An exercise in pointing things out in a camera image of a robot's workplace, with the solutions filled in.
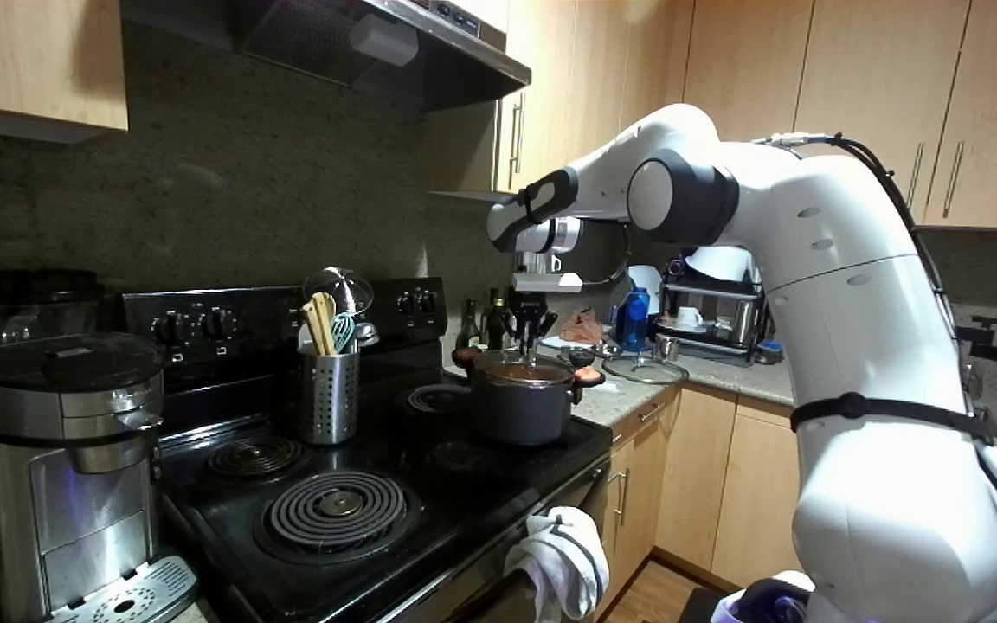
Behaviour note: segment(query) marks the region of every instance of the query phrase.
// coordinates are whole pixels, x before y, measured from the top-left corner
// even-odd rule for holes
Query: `tile backsplash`
[[[129,134],[0,138],[0,272],[78,267],[139,289],[351,262],[443,274],[451,293],[507,281],[514,255],[484,243],[482,213],[431,197],[422,117],[146,28],[129,41]]]

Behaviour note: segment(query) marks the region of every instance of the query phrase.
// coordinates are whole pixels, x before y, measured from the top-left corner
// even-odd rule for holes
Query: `countertop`
[[[689,355],[672,356],[672,365],[685,371],[685,380],[680,386],[719,388],[745,400],[792,404],[792,386],[785,365],[754,368]],[[997,359],[979,359],[979,371],[985,371],[985,404],[992,408],[992,423],[997,425]],[[647,400],[680,386],[646,386],[611,373],[606,386],[587,388],[582,403],[571,412],[588,423],[614,425],[626,412],[640,408]]]

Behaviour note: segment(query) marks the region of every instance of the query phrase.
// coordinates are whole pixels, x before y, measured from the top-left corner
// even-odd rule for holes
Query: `dish towel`
[[[575,505],[528,515],[528,538],[507,554],[514,570],[528,570],[536,588],[536,623],[588,620],[611,588],[599,528]]]

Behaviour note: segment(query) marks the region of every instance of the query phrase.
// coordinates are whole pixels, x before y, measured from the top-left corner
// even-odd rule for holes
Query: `black stove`
[[[604,483],[604,425],[571,420],[523,450],[474,438],[468,412],[409,408],[409,388],[443,377],[441,281],[379,281],[386,335],[361,355],[358,438],[298,443],[298,300],[298,289],[129,298],[129,330],[170,356],[164,528],[226,620],[448,620],[503,581],[531,513],[582,505]]]

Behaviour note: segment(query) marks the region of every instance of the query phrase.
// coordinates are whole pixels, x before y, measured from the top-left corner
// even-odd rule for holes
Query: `coffee maker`
[[[161,559],[161,355],[131,335],[0,347],[0,620],[164,620],[194,597]]]

